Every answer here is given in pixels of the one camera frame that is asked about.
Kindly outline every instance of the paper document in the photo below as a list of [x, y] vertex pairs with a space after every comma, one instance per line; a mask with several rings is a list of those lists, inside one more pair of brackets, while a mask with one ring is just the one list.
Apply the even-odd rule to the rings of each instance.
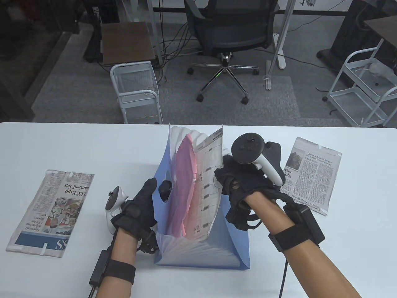
[[342, 153], [298, 137], [284, 168], [281, 192], [327, 215]]
[[6, 250], [62, 257], [93, 179], [48, 170]]
[[211, 231], [222, 188], [214, 184], [215, 170], [222, 167], [222, 135], [219, 129], [197, 145], [197, 178], [186, 218], [186, 238], [205, 240]]

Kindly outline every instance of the white table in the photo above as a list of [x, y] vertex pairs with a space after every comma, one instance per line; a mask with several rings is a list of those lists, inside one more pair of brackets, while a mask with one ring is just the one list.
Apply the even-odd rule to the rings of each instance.
[[[189, 126], [210, 134], [219, 126]], [[315, 214], [323, 251], [363, 297], [395, 297], [397, 130], [225, 126], [224, 144], [256, 132], [281, 144], [284, 165], [297, 136], [343, 153], [327, 217]], [[120, 185], [131, 197], [153, 177], [168, 126], [0, 124], [0, 297], [85, 298], [99, 253], [111, 235], [104, 206]], [[95, 174], [62, 258], [6, 252], [47, 169]], [[262, 225], [250, 231], [251, 269], [180, 269], [140, 253], [133, 297], [278, 297], [284, 257]], [[283, 297], [306, 297], [289, 269]]]

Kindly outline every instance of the black strap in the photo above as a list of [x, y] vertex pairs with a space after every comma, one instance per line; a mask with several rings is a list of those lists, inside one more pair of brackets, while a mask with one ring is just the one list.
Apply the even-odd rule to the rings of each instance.
[[135, 267], [131, 264], [110, 259], [106, 265], [104, 277], [112, 276], [134, 284], [135, 270]]
[[296, 224], [276, 235], [269, 235], [269, 238], [279, 252], [289, 250], [310, 239], [310, 234], [302, 225]]

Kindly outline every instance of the gray carpet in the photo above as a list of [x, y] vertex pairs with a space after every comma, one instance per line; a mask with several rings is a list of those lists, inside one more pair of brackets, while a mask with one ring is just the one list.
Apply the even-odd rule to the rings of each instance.
[[[167, 24], [164, 31], [170, 39], [183, 22], [182, 14], [169, 14], [179, 23]], [[314, 16], [294, 15], [290, 28], [313, 20]], [[315, 23], [303, 26], [287, 35], [284, 54], [303, 61], [323, 65], [316, 52], [329, 48], [343, 18], [324, 16]], [[276, 23], [281, 23], [277, 16]], [[81, 33], [73, 35], [48, 77], [33, 110], [36, 122], [123, 123], [109, 74], [98, 64], [83, 60], [92, 27], [81, 24]], [[189, 47], [195, 46], [191, 41]], [[197, 68], [193, 75], [186, 73], [190, 63], [218, 63], [212, 57], [183, 56], [171, 61], [166, 78], [159, 85], [160, 105], [164, 123], [224, 124], [270, 126], [349, 126], [334, 107], [321, 101], [335, 75], [327, 70], [287, 59], [287, 68], [275, 68], [272, 90], [267, 91], [262, 80], [266, 59], [271, 54], [249, 50], [235, 53], [232, 63], [260, 66], [261, 75], [235, 71], [235, 75], [249, 93], [248, 105], [240, 103], [242, 92], [226, 75], [221, 75], [204, 94], [204, 101], [195, 101], [197, 92], [216, 72]], [[388, 104], [393, 109], [395, 103]], [[388, 125], [396, 127], [397, 122]]]

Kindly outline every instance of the white metal cart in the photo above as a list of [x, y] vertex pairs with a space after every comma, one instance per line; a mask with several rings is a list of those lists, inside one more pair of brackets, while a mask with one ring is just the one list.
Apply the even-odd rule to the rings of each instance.
[[124, 123], [163, 124], [157, 80], [150, 61], [115, 65], [110, 78]]
[[[374, 75], [369, 71], [372, 64], [387, 68], [374, 58], [382, 43], [383, 39], [374, 48], [358, 50], [350, 54], [328, 93], [328, 99], [354, 127], [386, 125], [397, 112], [396, 107], [388, 116], [380, 108], [382, 102], [397, 99], [397, 77], [395, 75], [388, 77]], [[354, 55], [365, 52], [372, 52], [369, 59], [349, 62]], [[334, 91], [342, 72], [347, 74], [354, 84], [351, 88]]]

